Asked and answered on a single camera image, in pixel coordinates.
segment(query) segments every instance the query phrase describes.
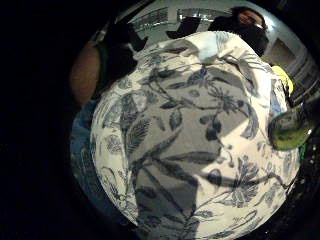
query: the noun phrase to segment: dark hair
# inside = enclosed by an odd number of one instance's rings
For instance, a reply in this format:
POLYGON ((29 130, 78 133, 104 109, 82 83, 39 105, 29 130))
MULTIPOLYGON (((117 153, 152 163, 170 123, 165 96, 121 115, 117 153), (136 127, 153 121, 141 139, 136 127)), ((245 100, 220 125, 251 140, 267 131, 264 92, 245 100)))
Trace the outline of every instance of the dark hair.
POLYGON ((267 27, 266 21, 264 20, 264 17, 262 16, 262 14, 258 13, 256 10, 253 10, 252 8, 249 8, 249 7, 234 7, 234 8, 231 8, 230 10, 232 12, 232 17, 234 17, 234 18, 237 18, 240 13, 247 11, 247 10, 254 12, 262 19, 263 30, 267 30, 268 27, 267 27))

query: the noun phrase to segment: black jacket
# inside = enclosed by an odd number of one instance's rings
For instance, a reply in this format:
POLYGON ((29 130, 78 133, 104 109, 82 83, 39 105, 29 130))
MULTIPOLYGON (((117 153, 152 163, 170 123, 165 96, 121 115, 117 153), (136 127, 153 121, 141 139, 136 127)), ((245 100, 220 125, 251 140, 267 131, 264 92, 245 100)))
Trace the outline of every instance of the black jacket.
POLYGON ((255 25, 241 24, 234 17, 217 17, 208 31, 226 31, 236 33, 261 57, 268 45, 265 30, 255 25))

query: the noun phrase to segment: white fabric with blue floral pattern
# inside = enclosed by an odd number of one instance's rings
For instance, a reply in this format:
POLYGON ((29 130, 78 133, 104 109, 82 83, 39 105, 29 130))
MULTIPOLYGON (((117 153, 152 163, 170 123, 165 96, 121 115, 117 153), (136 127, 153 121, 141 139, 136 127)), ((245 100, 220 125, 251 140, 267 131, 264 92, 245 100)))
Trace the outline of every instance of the white fabric with blue floral pattern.
POLYGON ((299 168, 297 150, 267 138, 287 109, 270 66, 220 31, 135 58, 93 117, 92 157, 112 202, 152 240, 236 239, 266 222, 299 168))

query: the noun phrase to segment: woman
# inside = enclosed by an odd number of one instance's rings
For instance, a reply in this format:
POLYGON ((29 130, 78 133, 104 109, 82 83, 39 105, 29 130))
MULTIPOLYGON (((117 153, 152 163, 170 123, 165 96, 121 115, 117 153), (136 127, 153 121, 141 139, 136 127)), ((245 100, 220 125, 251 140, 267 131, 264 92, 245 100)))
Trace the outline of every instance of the woman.
POLYGON ((234 7, 231 17, 217 17, 208 31, 236 33, 261 57, 269 42, 263 16, 248 7, 234 7))

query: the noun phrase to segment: blue jeans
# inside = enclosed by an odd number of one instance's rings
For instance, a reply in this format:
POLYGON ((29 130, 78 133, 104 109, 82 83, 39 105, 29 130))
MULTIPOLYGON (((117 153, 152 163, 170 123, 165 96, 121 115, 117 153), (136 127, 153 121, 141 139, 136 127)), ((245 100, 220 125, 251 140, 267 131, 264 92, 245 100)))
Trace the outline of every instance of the blue jeans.
POLYGON ((90 152, 90 130, 98 100, 90 100, 73 121, 70 153, 73 176, 89 201, 112 222, 126 226, 130 221, 115 207, 102 188, 90 152))

